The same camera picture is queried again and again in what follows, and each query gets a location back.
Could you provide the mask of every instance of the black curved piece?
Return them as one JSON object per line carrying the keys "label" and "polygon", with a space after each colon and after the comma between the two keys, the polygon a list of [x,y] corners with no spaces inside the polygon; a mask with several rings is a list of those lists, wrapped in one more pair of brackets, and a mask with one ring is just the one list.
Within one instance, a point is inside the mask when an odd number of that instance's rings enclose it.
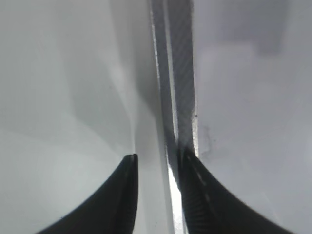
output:
{"label": "black curved piece", "polygon": [[138,158],[127,155],[91,197],[39,234],[131,234],[137,199]]}
{"label": "black curved piece", "polygon": [[238,200],[192,151],[180,158],[179,177],[190,234],[290,234]]}

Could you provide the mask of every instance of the white surface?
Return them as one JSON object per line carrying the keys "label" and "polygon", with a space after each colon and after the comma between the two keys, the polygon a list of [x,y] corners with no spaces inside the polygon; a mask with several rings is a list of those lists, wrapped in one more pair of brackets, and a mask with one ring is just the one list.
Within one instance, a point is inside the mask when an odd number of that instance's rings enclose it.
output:
{"label": "white surface", "polygon": [[195,0],[200,157],[261,214],[312,230],[312,2]]}
{"label": "white surface", "polygon": [[146,0],[0,0],[0,31],[0,233],[54,223],[133,152],[134,233],[169,233]]}

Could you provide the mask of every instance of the grey background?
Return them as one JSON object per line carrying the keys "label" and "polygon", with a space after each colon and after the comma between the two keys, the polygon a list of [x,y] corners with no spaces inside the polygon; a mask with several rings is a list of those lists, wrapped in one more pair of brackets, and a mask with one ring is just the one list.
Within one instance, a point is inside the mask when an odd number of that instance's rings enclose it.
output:
{"label": "grey background", "polygon": [[234,195],[312,230],[312,3],[194,0],[200,158]]}

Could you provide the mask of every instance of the carbon fiber strip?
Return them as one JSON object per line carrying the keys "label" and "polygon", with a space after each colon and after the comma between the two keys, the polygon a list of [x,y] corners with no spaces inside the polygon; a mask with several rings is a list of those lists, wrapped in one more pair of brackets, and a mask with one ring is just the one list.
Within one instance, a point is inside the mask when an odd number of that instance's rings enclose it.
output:
{"label": "carbon fiber strip", "polygon": [[151,0],[151,9],[174,230],[184,234],[177,143],[179,149],[194,150],[194,142],[197,145],[192,6],[190,0]]}

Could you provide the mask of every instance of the curved black edge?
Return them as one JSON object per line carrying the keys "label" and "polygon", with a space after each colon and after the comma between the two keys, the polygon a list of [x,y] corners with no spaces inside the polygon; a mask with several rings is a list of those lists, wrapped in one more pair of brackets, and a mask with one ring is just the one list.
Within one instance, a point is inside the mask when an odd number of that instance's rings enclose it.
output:
{"label": "curved black edge", "polygon": [[38,234],[131,234],[137,200],[138,158],[127,155],[91,197]]}
{"label": "curved black edge", "polygon": [[190,234],[291,234],[237,199],[192,151],[180,158],[183,211]]}

